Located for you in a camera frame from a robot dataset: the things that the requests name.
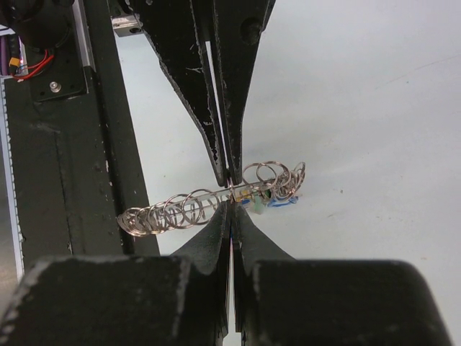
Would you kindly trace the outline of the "green tag key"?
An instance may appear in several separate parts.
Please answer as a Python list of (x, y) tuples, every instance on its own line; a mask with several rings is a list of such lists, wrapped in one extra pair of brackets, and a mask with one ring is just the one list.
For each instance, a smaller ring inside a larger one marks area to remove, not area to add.
[(251, 207), (252, 212), (261, 215), (267, 209), (267, 206), (271, 200), (269, 191), (260, 191), (253, 197), (253, 205)]

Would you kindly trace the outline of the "metal keyring holder disc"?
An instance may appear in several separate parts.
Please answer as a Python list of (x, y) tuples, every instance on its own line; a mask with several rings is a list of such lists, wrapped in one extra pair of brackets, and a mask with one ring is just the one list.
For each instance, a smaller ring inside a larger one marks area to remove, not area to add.
[(269, 191), (271, 198), (278, 200), (299, 197), (305, 173), (304, 161), (293, 168), (279, 161), (254, 162), (243, 168), (243, 180), (239, 185), (230, 184), (220, 190), (196, 189), (154, 205), (131, 207), (119, 214), (117, 223), (134, 237), (202, 226), (209, 222), (219, 204), (226, 201), (242, 206), (243, 199), (252, 198), (260, 191)]

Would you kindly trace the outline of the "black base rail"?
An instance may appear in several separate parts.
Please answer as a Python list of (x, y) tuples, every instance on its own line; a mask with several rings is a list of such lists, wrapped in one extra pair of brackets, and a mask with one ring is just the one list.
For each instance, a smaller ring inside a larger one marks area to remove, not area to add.
[(49, 255), (157, 255), (117, 225), (148, 195), (112, 29), (116, 1), (3, 1), (3, 63), (24, 270)]

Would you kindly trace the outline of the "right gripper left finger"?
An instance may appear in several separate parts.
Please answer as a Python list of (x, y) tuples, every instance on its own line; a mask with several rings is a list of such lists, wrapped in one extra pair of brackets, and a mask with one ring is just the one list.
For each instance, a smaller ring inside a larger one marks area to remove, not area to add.
[(221, 345), (231, 207), (168, 256), (44, 257), (1, 318), (3, 345)]

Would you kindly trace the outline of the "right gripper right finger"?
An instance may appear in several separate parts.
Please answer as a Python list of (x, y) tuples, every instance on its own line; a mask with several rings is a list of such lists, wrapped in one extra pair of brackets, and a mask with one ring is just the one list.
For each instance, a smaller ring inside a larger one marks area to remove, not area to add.
[(233, 209), (236, 329), (243, 345), (450, 345), (407, 262), (295, 259)]

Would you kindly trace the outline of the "blue tag key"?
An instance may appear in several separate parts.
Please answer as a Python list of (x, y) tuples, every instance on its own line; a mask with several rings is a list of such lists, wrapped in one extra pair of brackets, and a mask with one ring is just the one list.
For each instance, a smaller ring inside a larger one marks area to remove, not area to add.
[[(294, 205), (298, 202), (298, 200), (299, 200), (298, 196), (292, 196), (286, 200), (278, 200), (276, 198), (271, 198), (267, 206), (267, 209), (268, 208), (283, 208), (285, 206)], [(240, 204), (242, 204), (242, 206), (246, 209), (247, 212), (253, 213), (251, 209), (253, 205), (253, 198), (245, 198), (240, 202)]]

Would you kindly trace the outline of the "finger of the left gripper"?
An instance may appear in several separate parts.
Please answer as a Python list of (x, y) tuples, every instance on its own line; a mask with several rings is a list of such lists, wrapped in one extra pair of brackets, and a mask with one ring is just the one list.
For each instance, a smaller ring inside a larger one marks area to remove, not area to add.
[(225, 186), (225, 151), (205, 44), (210, 5), (210, 1), (137, 1), (136, 18), (202, 136), (217, 183)]
[(228, 177), (242, 183), (243, 115), (259, 49), (274, 1), (213, 1), (212, 56)]

